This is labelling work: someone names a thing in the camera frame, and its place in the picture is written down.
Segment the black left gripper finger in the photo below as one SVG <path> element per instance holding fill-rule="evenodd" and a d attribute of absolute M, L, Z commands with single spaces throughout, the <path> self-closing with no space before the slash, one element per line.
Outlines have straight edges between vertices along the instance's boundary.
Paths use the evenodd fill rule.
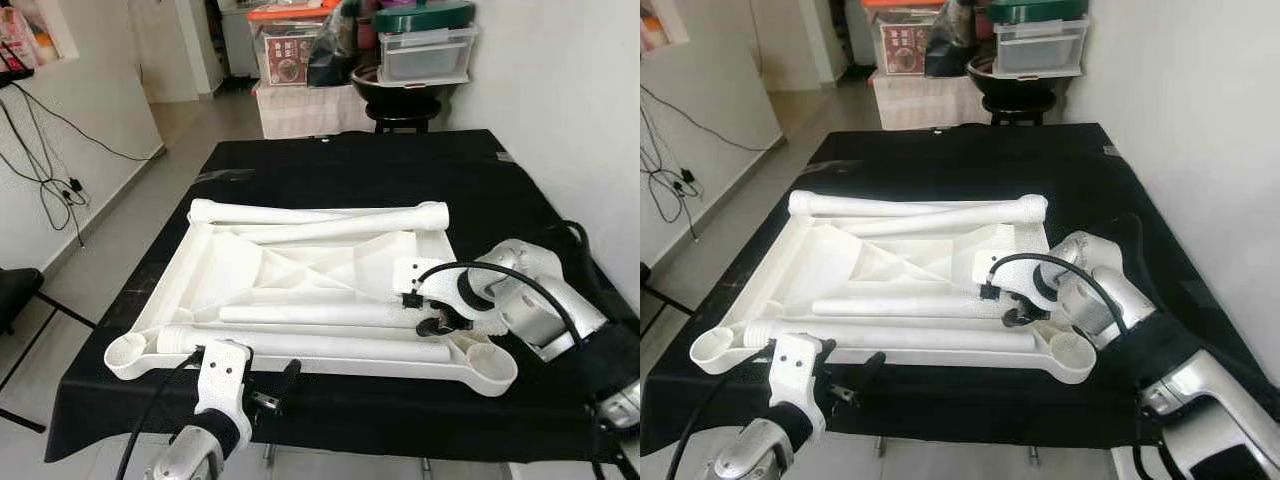
<path fill-rule="evenodd" d="M 847 388 L 854 397 L 863 396 L 874 385 L 876 379 L 887 360 L 886 352 L 876 352 L 865 362 L 855 365 L 847 371 Z"/>
<path fill-rule="evenodd" d="M 292 358 L 284 370 L 279 372 L 268 385 L 268 396 L 274 403 L 284 403 L 294 389 L 301 374 L 302 364 L 300 358 Z"/>

